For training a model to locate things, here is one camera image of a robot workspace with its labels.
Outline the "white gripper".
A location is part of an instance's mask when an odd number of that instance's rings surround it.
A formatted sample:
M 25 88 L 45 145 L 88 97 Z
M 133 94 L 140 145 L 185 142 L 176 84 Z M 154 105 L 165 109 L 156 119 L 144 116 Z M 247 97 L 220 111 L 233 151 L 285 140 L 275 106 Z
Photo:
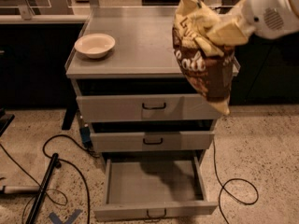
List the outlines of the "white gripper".
M 227 13 L 226 18 L 245 20 L 255 27 L 255 34 L 276 39 L 299 32 L 299 0 L 240 0 Z M 251 26 L 237 20 L 213 26 L 208 39 L 218 46 L 244 45 L 251 36 Z

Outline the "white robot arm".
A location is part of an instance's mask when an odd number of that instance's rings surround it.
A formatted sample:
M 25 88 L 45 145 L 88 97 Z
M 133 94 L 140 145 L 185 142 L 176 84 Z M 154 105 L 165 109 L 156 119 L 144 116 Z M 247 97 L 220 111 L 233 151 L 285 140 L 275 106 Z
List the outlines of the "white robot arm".
M 240 0 L 206 36 L 218 46 L 244 45 L 252 35 L 277 39 L 299 31 L 299 0 Z

